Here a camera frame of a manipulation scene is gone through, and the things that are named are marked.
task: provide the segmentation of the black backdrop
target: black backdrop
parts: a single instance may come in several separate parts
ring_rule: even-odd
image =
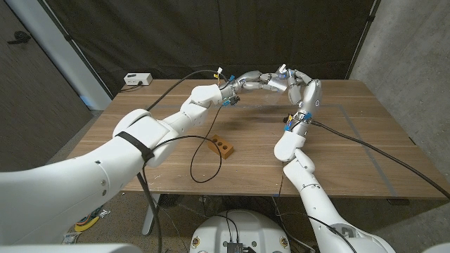
[[[47,0],[113,94],[128,72],[273,72],[344,79],[373,0]]]

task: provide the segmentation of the white box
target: white box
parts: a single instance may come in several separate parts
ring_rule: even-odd
[[[149,85],[152,80],[153,78],[150,73],[128,73],[124,77],[126,85],[138,85],[139,81],[142,82],[142,85]]]

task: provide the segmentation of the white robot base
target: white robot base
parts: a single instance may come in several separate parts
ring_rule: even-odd
[[[278,224],[244,209],[228,210],[206,220],[194,232],[189,247],[190,253],[227,253],[229,247],[236,248],[232,252],[290,253],[288,237]]]

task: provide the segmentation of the yellow cable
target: yellow cable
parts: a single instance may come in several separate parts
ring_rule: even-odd
[[[97,216],[97,217],[93,218],[90,222],[86,223],[86,225],[83,225],[83,226],[75,225],[75,231],[82,232],[82,231],[87,230],[88,228],[92,227],[98,221],[99,218],[100,217]]]

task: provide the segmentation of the wooden table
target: wooden table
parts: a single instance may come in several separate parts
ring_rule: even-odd
[[[76,157],[111,139],[115,125],[128,112],[144,108],[176,80],[153,80],[133,92],[119,93],[70,154]],[[176,87],[151,112],[163,119],[177,111],[193,87],[212,80],[187,80]],[[322,105],[315,120],[349,136],[360,138],[415,167],[443,188],[450,185],[378,102],[364,83],[352,80],[323,80]],[[276,96],[254,91],[240,96],[235,106],[221,109],[210,136],[217,134],[234,145],[234,153],[222,161],[219,174],[207,183],[194,182],[189,174],[192,155],[200,140],[184,139],[158,168],[146,167],[150,190],[154,193],[208,195],[277,195],[282,163],[274,156],[274,146],[283,135],[283,118],[296,112],[287,92],[274,104]],[[212,108],[206,123],[189,134],[204,136],[216,114]],[[310,126],[303,147],[316,165],[315,175],[331,197],[443,198],[424,180],[397,163],[318,126]],[[217,170],[219,156],[206,143],[195,157],[193,175],[199,180]],[[124,190],[141,190],[137,178]],[[299,193],[285,179],[282,196]]]

